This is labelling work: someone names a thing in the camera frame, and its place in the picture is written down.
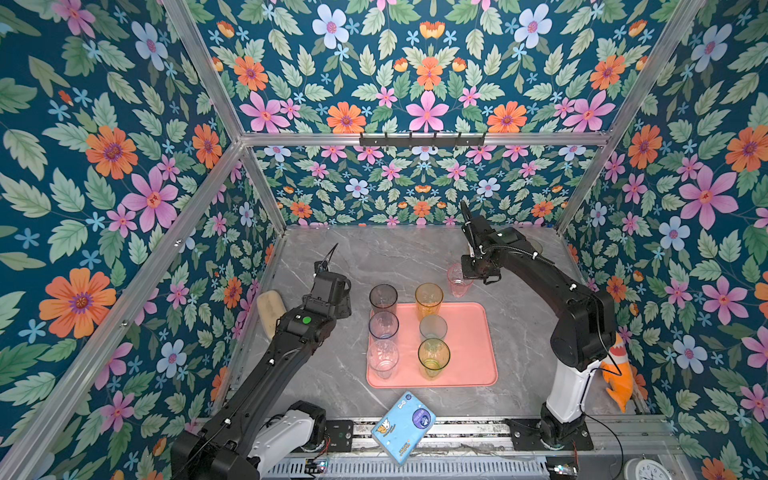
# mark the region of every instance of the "blue package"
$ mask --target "blue package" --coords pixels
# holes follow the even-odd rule
[[[371,436],[392,460],[402,465],[434,424],[435,414],[411,392],[405,392],[373,427]]]

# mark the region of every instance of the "clear glass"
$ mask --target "clear glass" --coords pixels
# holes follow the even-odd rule
[[[394,340],[399,329],[400,322],[397,316],[390,312],[379,312],[368,322],[368,331],[371,332],[373,340]]]
[[[440,315],[427,315],[419,322],[422,339],[444,339],[448,324]]]
[[[419,311],[419,320],[427,315],[437,315],[442,305],[442,288],[434,283],[422,283],[416,289],[416,308]]]
[[[368,299],[371,301],[371,308],[374,313],[397,313],[397,289],[392,285],[382,283],[374,286]]]
[[[368,347],[368,365],[383,379],[392,376],[399,360],[400,353],[392,340],[376,340]]]
[[[451,295],[456,298],[462,297],[467,294],[469,287],[472,286],[474,280],[467,280],[462,273],[462,265],[460,263],[454,263],[448,269],[448,286],[451,289]]]
[[[419,361],[427,379],[434,379],[451,360],[451,350],[440,339],[426,339],[419,346]]]

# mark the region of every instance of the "beige sponge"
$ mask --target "beige sponge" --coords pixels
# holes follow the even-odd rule
[[[280,294],[277,291],[269,290],[259,295],[259,298],[256,299],[256,305],[259,309],[261,326],[264,328],[266,336],[271,340],[275,336],[277,320],[286,312],[283,299],[280,298]]]

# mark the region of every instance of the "yellow glass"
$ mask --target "yellow glass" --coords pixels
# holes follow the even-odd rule
[[[445,369],[451,360],[451,350],[440,339],[426,339],[419,346],[419,361],[422,373],[432,380]]]
[[[428,315],[437,315],[442,305],[442,289],[434,283],[422,283],[416,289],[416,309],[419,321]]]

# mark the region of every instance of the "gray marble tabletop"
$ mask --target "gray marble tabletop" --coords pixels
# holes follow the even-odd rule
[[[522,233],[543,246],[543,254],[578,278],[578,270],[563,240],[554,230],[523,227]],[[399,302],[414,302],[415,288],[424,282],[440,285],[446,301],[478,302],[485,308],[491,332],[498,381],[475,388],[412,389],[436,415],[537,415],[550,392],[555,357],[549,337],[557,319],[549,306],[514,274],[502,271],[502,281],[484,286],[475,282],[460,300],[450,296],[447,269],[467,253],[457,227],[335,227],[288,230],[286,246],[271,283],[287,309],[298,305],[313,283],[313,262],[334,243],[331,270],[353,283],[353,314],[340,320],[333,334],[290,381],[273,412],[284,412],[302,399],[326,409],[330,418],[381,416],[403,389],[375,389],[366,380],[369,318],[368,294],[379,283],[397,288]],[[260,326],[244,362],[244,372],[258,363],[267,339]],[[591,414],[621,411],[596,376],[585,402]]]

